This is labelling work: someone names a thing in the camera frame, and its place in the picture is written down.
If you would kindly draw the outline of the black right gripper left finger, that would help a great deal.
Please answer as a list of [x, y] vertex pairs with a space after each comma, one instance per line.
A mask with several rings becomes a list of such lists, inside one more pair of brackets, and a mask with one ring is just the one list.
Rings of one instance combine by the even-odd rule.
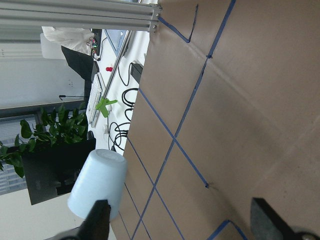
[[110, 232], [111, 206], [107, 200], [97, 200], [83, 223], [57, 235], [58, 240], [107, 240]]

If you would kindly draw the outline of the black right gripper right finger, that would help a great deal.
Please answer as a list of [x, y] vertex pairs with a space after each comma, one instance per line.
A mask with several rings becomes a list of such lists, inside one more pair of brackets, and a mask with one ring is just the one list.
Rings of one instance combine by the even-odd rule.
[[253, 197], [250, 203], [250, 231], [257, 240], [318, 240], [309, 230], [295, 231], [264, 198]]

